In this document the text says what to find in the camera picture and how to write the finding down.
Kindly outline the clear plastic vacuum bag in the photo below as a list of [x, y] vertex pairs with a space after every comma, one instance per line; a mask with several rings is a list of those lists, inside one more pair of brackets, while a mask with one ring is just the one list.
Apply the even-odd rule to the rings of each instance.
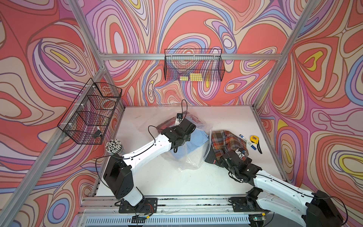
[[[190, 154], [187, 154], [185, 157], [177, 160], [174, 158], [174, 156], [171, 154], [171, 151], [174, 152], [173, 149], [170, 151], [161, 154], [161, 157], [169, 162], [174, 168], [176, 168], [179, 171], [184, 170], [197, 170], [200, 168], [202, 163], [204, 162], [210, 147], [211, 147], [211, 134], [212, 134], [212, 126], [207, 124], [204, 120], [202, 120], [198, 114], [196, 114], [195, 111], [188, 108], [187, 104], [181, 105], [181, 112], [183, 113], [183, 119], [188, 119], [190, 122], [194, 123], [196, 125], [196, 129], [203, 130], [205, 133], [209, 136], [209, 140], [200, 148], [193, 151]], [[178, 122], [176, 117], [171, 117], [167, 119], [165, 122], [161, 123], [157, 126], [157, 131], [161, 132], [163, 129], [167, 127], [172, 127], [179, 125], [180, 122]]]

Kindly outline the red plaid shirt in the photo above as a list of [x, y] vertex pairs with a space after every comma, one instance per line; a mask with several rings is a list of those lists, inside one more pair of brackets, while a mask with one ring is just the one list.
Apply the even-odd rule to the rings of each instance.
[[234, 151], [241, 159], [245, 159], [249, 155], [247, 144], [228, 130], [213, 131], [211, 134], [211, 146], [213, 146], [215, 152], [222, 148], [226, 148], [227, 153]]

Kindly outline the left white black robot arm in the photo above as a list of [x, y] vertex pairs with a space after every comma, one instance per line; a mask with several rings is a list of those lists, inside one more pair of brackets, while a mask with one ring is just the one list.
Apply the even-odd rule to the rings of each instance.
[[196, 125], [183, 119], [179, 125], [167, 127], [151, 142], [124, 155], [110, 156], [102, 179], [116, 199], [123, 199], [132, 207], [143, 203], [144, 195], [134, 185], [133, 176], [149, 161], [168, 151], [177, 152], [178, 148], [190, 141]]

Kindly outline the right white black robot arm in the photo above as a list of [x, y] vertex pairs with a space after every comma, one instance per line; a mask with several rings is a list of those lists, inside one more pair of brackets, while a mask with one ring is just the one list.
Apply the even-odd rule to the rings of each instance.
[[252, 186], [240, 200], [231, 199], [236, 207], [271, 211], [302, 227], [342, 227], [347, 222], [335, 206], [333, 196], [323, 191], [293, 186], [253, 164], [250, 158], [241, 159], [234, 151], [224, 154], [220, 163], [230, 178]]

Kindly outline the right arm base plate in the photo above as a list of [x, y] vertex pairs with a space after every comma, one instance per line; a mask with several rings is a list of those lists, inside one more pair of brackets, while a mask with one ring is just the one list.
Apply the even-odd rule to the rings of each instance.
[[249, 196], [231, 197], [228, 202], [231, 203], [234, 212], [264, 212], [257, 201]]

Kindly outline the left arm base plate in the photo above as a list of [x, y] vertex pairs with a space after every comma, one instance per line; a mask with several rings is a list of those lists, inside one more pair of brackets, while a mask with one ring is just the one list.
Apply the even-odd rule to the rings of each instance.
[[157, 212], [158, 198], [144, 198], [135, 206], [131, 206], [129, 202], [121, 199], [115, 205], [118, 205], [121, 214], [144, 213], [148, 215]]

